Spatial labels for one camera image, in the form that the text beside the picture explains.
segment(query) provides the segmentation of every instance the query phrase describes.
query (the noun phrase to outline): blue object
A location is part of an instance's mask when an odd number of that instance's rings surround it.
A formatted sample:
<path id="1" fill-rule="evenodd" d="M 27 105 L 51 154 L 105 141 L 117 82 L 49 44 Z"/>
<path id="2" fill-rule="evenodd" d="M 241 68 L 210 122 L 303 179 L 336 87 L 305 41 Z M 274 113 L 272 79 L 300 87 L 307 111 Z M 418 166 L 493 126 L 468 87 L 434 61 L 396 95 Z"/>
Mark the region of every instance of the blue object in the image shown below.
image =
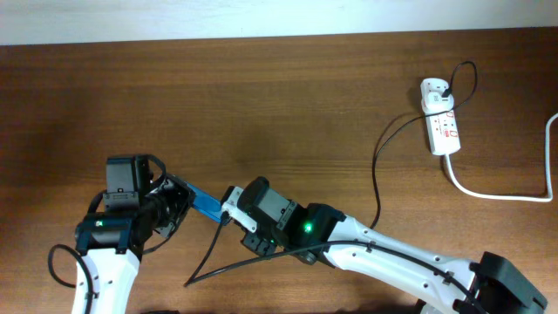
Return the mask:
<path id="1" fill-rule="evenodd" d="M 192 184 L 187 183 L 187 185 L 195 192 L 195 199 L 192 207 L 211 218 L 213 221 L 221 223 L 221 202 Z"/>

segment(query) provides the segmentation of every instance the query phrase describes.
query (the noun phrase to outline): white wall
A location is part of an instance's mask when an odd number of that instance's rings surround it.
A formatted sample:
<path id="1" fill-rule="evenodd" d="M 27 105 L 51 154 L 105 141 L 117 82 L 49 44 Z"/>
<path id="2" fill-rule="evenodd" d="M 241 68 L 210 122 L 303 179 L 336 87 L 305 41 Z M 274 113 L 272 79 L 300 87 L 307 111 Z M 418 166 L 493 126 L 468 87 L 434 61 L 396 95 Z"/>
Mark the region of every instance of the white wall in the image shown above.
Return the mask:
<path id="1" fill-rule="evenodd" d="M 0 0 L 0 44 L 556 25 L 555 0 Z"/>

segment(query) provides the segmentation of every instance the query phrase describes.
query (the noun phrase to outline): wooden surface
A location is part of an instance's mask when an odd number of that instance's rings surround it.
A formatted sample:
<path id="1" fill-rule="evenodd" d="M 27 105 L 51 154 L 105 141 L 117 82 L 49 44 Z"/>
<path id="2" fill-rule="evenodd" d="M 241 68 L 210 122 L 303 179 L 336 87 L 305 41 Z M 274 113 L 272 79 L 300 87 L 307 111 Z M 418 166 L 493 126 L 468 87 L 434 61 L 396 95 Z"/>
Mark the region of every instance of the wooden surface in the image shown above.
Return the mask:
<path id="1" fill-rule="evenodd" d="M 370 223 L 378 137 L 396 117 L 404 114 L 391 130 L 419 113 L 423 78 L 449 79 L 469 58 L 480 81 L 457 112 L 457 176 L 480 192 L 540 195 L 544 126 L 558 112 L 557 55 L 557 29 L 0 47 L 0 311 L 70 311 L 74 291 L 50 278 L 47 252 L 73 246 L 111 154 L 156 154 L 216 197 L 265 175 L 302 204 L 328 203 Z M 457 99 L 469 92 L 470 74 L 456 78 Z M 475 199 L 440 165 L 424 122 L 388 146 L 378 163 L 378 231 L 447 255 L 506 256 L 552 312 L 558 203 Z M 329 313 L 416 301 L 290 257 L 182 288 L 216 227 L 190 211 L 176 237 L 144 259 L 127 311 Z M 225 228 L 204 270 L 251 257 L 241 238 Z M 70 257 L 55 263 L 74 280 Z"/>

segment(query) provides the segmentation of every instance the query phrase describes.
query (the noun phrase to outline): power cord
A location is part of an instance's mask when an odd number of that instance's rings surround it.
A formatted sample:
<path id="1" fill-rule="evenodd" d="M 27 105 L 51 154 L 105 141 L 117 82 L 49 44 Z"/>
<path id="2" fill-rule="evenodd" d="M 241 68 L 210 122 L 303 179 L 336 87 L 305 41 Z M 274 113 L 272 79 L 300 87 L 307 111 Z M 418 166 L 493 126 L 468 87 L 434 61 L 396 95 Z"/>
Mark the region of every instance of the power cord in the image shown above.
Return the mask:
<path id="1" fill-rule="evenodd" d="M 87 265 L 85 265 L 85 262 L 83 260 L 83 258 L 81 258 L 81 256 L 78 254 L 78 252 L 76 252 L 74 249 L 70 248 L 67 245 L 64 244 L 57 244 L 55 246 L 53 246 L 51 248 L 51 250 L 49 251 L 49 257 L 48 257 L 48 265 L 49 265 L 49 273 L 51 274 L 52 278 L 54 280 L 56 280 L 57 283 L 62 284 L 64 287 L 68 287 L 68 288 L 76 288 L 76 285 L 73 283 L 67 283 L 64 280 L 60 279 L 60 277 L 56 274 L 56 272 L 54 271 L 54 266 L 52 264 L 52 258 L 54 257 L 54 252 L 57 249 L 62 249 L 68 253 L 70 253 L 70 255 L 76 259 L 76 261 L 79 264 L 79 267 L 81 267 L 81 269 L 83 270 L 84 274 L 85 274 L 85 280 L 87 281 L 87 294 L 86 296 L 86 303 L 85 303 L 85 314 L 90 314 L 91 313 L 91 307 L 93 304 L 93 280 L 91 277 L 91 273 L 89 272 L 89 269 L 87 268 Z"/>
<path id="2" fill-rule="evenodd" d="M 228 218 L 229 218 L 228 212 L 224 212 L 224 213 L 221 214 L 221 221 L 219 222 L 219 227 L 217 228 L 217 231 L 215 231 L 215 235 L 213 237 L 213 241 L 211 242 L 211 245 L 209 245 L 208 252 L 206 253 L 206 255 L 201 260 L 200 265 L 198 265 L 198 268 L 194 270 L 194 273 L 192 273 L 192 276 L 190 276 L 190 278 L 188 278 L 188 280 L 184 283 L 184 287 L 187 287 L 188 285 L 199 281 L 199 280 L 197 280 L 196 276 L 198 276 L 198 274 L 200 273 L 201 268 L 208 261 L 208 258 L 211 255 L 211 252 L 213 251 L 213 247 L 217 243 L 217 238 L 219 238 L 219 234 L 221 233 L 221 229 L 225 225 L 225 222 L 228 221 Z"/>
<path id="3" fill-rule="evenodd" d="M 411 123 L 420 120 L 420 119 L 425 119 L 428 117 L 432 117 L 435 115 L 439 115 L 441 113 L 448 113 L 451 110 L 455 110 L 457 108 L 459 108 L 460 106 L 463 106 L 465 103 L 467 103 L 475 94 L 475 92 L 477 91 L 477 83 L 478 83 L 478 73 L 477 73 L 477 66 L 475 65 L 475 63 L 473 61 L 464 61 L 461 62 L 460 64 L 458 64 L 457 66 L 455 66 L 455 68 L 453 69 L 452 72 L 452 77 L 450 79 L 450 85 L 448 86 L 448 88 L 444 91 L 443 95 L 447 95 L 449 96 L 452 93 L 453 90 L 453 79 L 455 78 L 455 74 L 457 74 L 457 72 L 459 71 L 459 69 L 461 68 L 461 66 L 463 65 L 470 65 L 473 68 L 473 73 L 474 73 L 474 85 L 473 85 L 473 89 L 471 90 L 471 93 L 469 93 L 469 96 L 467 96 L 465 98 L 465 100 L 463 100 L 461 103 L 459 103 L 458 105 L 452 107 L 449 110 L 443 111 L 443 112 L 439 112 L 439 113 L 431 113 L 431 114 L 426 114 L 426 115 L 421 115 L 418 116 L 416 118 L 410 119 L 409 121 L 405 122 L 399 129 L 397 129 L 397 131 L 395 131 L 392 135 L 390 135 L 389 138 L 387 138 L 387 140 L 385 140 L 384 144 L 382 144 L 382 146 L 378 149 L 378 151 L 376 152 L 376 154 L 374 155 L 374 158 L 372 159 L 372 184 L 374 186 L 374 195 L 376 196 L 376 204 L 377 204 L 377 209 L 376 209 L 376 216 L 374 217 L 374 221 L 372 222 L 372 225 L 370 226 L 370 229 L 374 229 L 374 227 L 376 227 L 376 225 L 378 224 L 378 221 L 380 219 L 380 215 L 382 212 L 382 203 L 380 201 L 380 192 L 378 190 L 378 182 L 376 180 L 376 164 L 378 163 L 378 156 L 382 153 L 382 151 L 384 150 L 385 146 L 397 135 L 399 134 L 404 128 L 406 128 L 407 126 L 409 126 Z"/>
<path id="4" fill-rule="evenodd" d="M 367 249 L 376 249 L 378 251 L 382 251 L 384 253 L 403 258 L 403 259 L 405 259 L 405 260 L 407 260 L 411 263 L 415 263 L 415 264 L 417 264 L 421 267 L 424 267 L 427 270 L 431 270 L 435 275 L 442 276 L 448 283 L 451 283 L 451 284 L 455 285 L 461 292 L 463 292 L 463 294 L 466 296 L 466 301 L 469 300 L 470 302 L 472 302 L 473 306 L 477 309 L 477 311 L 479 311 L 479 313 L 486 313 L 484 311 L 484 309 L 482 308 L 482 305 L 480 305 L 480 302 L 474 297 L 473 293 L 471 293 L 471 291 L 469 291 L 463 284 L 461 284 L 457 279 L 455 279 L 450 273 L 446 273 L 443 270 L 441 270 L 441 269 L 439 269 L 435 266 L 432 266 L 429 263 L 421 261 L 418 258 L 415 258 L 413 256 L 409 256 L 405 253 L 401 253 L 401 252 L 398 252 L 398 251 L 393 250 L 393 249 L 388 249 L 388 248 L 379 246 L 377 244 L 367 243 L 367 242 L 360 242 L 360 241 L 330 241 L 330 242 L 325 242 L 325 243 L 321 243 L 321 244 L 314 244 L 314 245 L 305 246 L 305 247 L 302 247 L 300 249 L 293 249 L 293 250 L 289 250 L 289 251 L 286 250 L 286 251 L 283 251 L 283 252 L 280 252 L 280 253 L 275 253 L 275 254 L 272 254 L 272 255 L 269 255 L 269 256 L 260 256 L 260 257 L 251 258 L 251 259 L 248 259 L 248 260 L 245 260 L 245 261 L 230 264 L 229 266 L 221 267 L 218 270 L 213 270 L 211 272 L 208 272 L 205 275 L 201 275 L 201 276 L 198 276 L 198 277 L 194 277 L 194 275 L 192 275 L 190 277 L 190 279 L 186 283 L 184 283 L 184 286 L 187 287 L 191 284 L 198 283 L 198 282 L 200 282 L 204 279 L 208 279 L 212 276 L 217 276 L 217 275 L 220 275 L 220 274 L 222 274 L 224 272 L 227 272 L 229 270 L 234 270 L 234 269 L 237 269 L 237 268 L 242 267 L 242 266 L 250 265 L 252 263 L 259 263 L 259 262 L 263 262 L 263 261 L 268 261 L 268 260 L 278 258 L 278 257 L 283 257 L 283 256 L 291 256 L 291 255 L 294 255 L 296 253 L 300 253 L 300 252 L 304 252 L 304 251 L 308 251 L 308 250 L 313 250 L 313 249 L 325 249 L 325 248 L 327 248 L 329 246 L 333 246 L 333 245 L 356 245 L 356 246 L 366 247 Z"/>
<path id="5" fill-rule="evenodd" d="M 450 161 L 450 155 L 445 155 L 447 172 L 452 179 L 453 184 L 463 193 L 471 195 L 474 197 L 480 197 L 489 200 L 501 200 L 501 201 L 537 201 L 537 202 L 550 202 L 553 199 L 552 195 L 552 181 L 550 180 L 550 126 L 558 118 L 558 113 L 552 116 L 547 122 L 547 127 L 545 129 L 545 140 L 544 140 L 544 162 L 545 162 L 545 176 L 547 179 L 547 191 L 548 195 L 544 197 L 533 197 L 533 196 L 517 196 L 517 195 L 485 195 L 481 193 L 476 193 L 464 188 L 453 174 L 452 162 Z"/>

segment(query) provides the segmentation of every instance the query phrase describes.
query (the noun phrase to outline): power strip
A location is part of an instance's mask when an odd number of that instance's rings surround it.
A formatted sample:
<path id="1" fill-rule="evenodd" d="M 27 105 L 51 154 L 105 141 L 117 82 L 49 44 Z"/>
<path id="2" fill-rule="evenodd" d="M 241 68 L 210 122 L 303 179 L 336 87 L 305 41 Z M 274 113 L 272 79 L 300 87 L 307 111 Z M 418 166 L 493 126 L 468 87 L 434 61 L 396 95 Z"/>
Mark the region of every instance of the power strip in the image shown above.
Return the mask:
<path id="1" fill-rule="evenodd" d="M 426 78 L 420 84 L 422 110 L 426 115 L 441 113 L 426 117 L 430 150 L 438 156 L 453 154 L 461 148 L 455 112 L 444 113 L 453 108 L 453 96 L 442 97 L 447 87 L 441 78 Z"/>

